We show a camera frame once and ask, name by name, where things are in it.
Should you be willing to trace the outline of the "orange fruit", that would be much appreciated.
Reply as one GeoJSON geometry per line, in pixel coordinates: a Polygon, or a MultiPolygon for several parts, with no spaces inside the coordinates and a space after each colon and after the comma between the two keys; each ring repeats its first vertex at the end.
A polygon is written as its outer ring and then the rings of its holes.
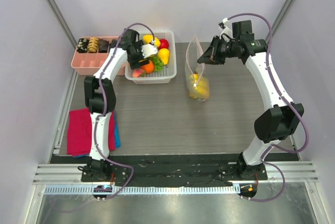
{"type": "Polygon", "coordinates": [[[155,66],[154,63],[151,60],[149,60],[149,63],[141,66],[141,69],[144,70],[146,74],[150,74],[154,72],[155,66]]]}

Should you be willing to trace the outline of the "yellow banana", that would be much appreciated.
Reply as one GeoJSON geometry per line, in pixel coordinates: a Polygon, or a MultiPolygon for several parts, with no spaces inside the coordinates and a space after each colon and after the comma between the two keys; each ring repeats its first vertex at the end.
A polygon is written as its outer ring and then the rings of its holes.
{"type": "Polygon", "coordinates": [[[186,77],[186,85],[190,98],[208,100],[210,97],[209,81],[203,75],[197,73],[186,77]]]}

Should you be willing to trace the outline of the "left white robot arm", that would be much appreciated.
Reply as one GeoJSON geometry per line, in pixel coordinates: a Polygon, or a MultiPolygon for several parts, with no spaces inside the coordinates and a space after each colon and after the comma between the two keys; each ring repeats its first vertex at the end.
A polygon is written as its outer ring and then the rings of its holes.
{"type": "Polygon", "coordinates": [[[139,67],[148,62],[148,57],[156,54],[157,47],[144,44],[139,33],[125,29],[117,40],[111,42],[110,53],[102,67],[84,80],[85,105],[90,112],[92,144],[87,164],[79,166],[82,182],[104,182],[110,179],[112,168],[109,157],[109,123],[116,106],[113,81],[121,68],[128,62],[139,67]]]}

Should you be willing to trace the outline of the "pink peach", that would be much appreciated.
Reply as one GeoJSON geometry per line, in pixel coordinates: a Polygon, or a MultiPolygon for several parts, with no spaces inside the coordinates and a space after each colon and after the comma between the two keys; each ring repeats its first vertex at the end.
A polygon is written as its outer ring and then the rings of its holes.
{"type": "Polygon", "coordinates": [[[146,75],[145,70],[138,68],[138,69],[134,69],[132,71],[132,77],[133,78],[140,78],[140,77],[144,77],[146,75]]]}

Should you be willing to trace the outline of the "clear pink zip top bag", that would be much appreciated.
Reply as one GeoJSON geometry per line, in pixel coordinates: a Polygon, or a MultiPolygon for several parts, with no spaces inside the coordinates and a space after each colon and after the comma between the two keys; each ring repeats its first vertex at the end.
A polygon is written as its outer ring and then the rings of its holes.
{"type": "Polygon", "coordinates": [[[196,35],[193,36],[185,53],[185,79],[191,74],[197,73],[205,77],[205,65],[198,64],[197,59],[203,54],[203,49],[196,35]]]}

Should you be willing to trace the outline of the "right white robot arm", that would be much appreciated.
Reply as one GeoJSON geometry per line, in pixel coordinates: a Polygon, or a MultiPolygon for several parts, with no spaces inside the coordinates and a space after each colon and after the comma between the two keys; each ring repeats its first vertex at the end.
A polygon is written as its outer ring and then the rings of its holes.
{"type": "Polygon", "coordinates": [[[256,39],[250,20],[228,27],[228,18],[219,24],[221,34],[214,36],[208,49],[199,57],[199,64],[220,65],[227,58],[238,58],[247,67],[262,97],[264,113],[254,122],[255,137],[238,157],[236,175],[250,180],[262,170],[262,163],[274,146],[292,135],[304,113],[302,104],[285,96],[276,71],[272,69],[270,44],[256,39]]]}

